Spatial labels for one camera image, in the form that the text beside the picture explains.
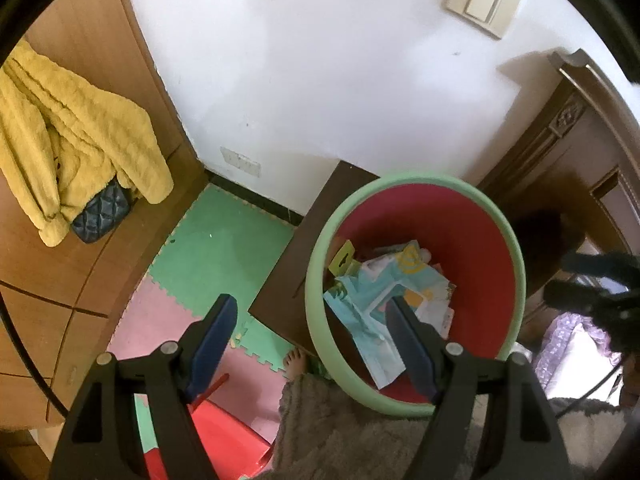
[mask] bare foot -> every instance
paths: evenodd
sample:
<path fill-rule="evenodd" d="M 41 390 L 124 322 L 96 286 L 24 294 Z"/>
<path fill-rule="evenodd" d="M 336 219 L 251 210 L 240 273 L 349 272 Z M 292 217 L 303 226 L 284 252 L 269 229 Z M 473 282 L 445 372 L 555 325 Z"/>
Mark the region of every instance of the bare foot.
<path fill-rule="evenodd" d="M 300 375 L 306 373 L 306 354 L 300 348 L 294 348 L 282 360 L 285 373 L 289 381 L 295 381 Z"/>

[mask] metal screw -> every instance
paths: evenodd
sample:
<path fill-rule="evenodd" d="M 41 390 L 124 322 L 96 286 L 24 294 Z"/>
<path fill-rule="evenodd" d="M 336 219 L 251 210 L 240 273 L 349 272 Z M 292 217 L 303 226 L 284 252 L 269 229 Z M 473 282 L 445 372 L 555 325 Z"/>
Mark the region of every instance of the metal screw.
<path fill-rule="evenodd" d="M 511 354 L 511 360 L 520 366 L 524 366 L 529 362 L 527 361 L 526 356 L 520 352 L 514 352 L 513 354 Z"/>
<path fill-rule="evenodd" d="M 462 347 L 460 343 L 447 343 L 444 349 L 447 351 L 449 355 L 453 355 L 453 356 L 461 355 L 462 352 L 465 351 L 465 349 Z"/>
<path fill-rule="evenodd" d="M 100 366 L 104 366 L 111 362 L 112 357 L 113 356 L 109 352 L 103 352 L 98 355 L 98 357 L 95 359 L 95 362 L 97 362 Z"/>
<path fill-rule="evenodd" d="M 160 351 L 167 355 L 174 354 L 177 349 L 178 343 L 175 341 L 165 341 L 160 345 Z"/>

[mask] trash can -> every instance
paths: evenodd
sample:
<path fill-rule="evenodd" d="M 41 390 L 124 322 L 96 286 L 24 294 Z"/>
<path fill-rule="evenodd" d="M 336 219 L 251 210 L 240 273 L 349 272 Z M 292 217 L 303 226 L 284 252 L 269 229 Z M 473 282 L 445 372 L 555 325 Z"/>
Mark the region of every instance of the trash can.
<path fill-rule="evenodd" d="M 305 282 L 306 321 L 335 382 L 365 406 L 395 416 L 429 415 L 434 408 L 423 400 L 415 402 L 402 388 L 399 394 L 386 388 L 379 392 L 351 369 L 327 322 L 323 282 L 329 252 L 342 240 L 351 240 L 358 250 L 413 239 L 431 251 L 432 261 L 440 263 L 456 285 L 450 341 L 477 356 L 505 359 L 524 310 L 525 271 L 518 241 L 497 206 L 475 187 L 450 176 L 405 173 L 379 178 L 348 197 L 312 251 Z"/>

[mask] wall outlet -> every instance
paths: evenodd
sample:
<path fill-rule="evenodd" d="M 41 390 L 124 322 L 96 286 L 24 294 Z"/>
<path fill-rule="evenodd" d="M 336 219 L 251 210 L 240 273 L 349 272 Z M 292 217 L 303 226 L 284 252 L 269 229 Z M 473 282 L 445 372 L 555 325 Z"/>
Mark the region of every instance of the wall outlet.
<path fill-rule="evenodd" d="M 253 176 L 260 177 L 260 163 L 251 160 L 241 153 L 232 152 L 230 149 L 220 146 L 220 152 L 225 162 L 238 170 L 244 171 Z"/>

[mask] purple lace fabric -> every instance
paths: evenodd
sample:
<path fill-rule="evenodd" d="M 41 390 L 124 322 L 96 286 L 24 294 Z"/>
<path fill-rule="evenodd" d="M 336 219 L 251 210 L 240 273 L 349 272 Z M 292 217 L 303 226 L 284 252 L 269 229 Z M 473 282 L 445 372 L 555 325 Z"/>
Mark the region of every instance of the purple lace fabric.
<path fill-rule="evenodd" d="M 618 364 L 622 358 L 619 353 L 612 352 L 609 349 L 609 334 L 596 327 L 590 317 L 569 312 L 561 314 L 546 329 L 542 340 L 542 350 L 533 361 L 534 370 L 543 389 L 546 389 L 556 368 L 562 361 L 569 339 L 571 339 L 571 334 L 579 324 L 594 340 L 600 354 L 608 357 L 612 365 Z"/>

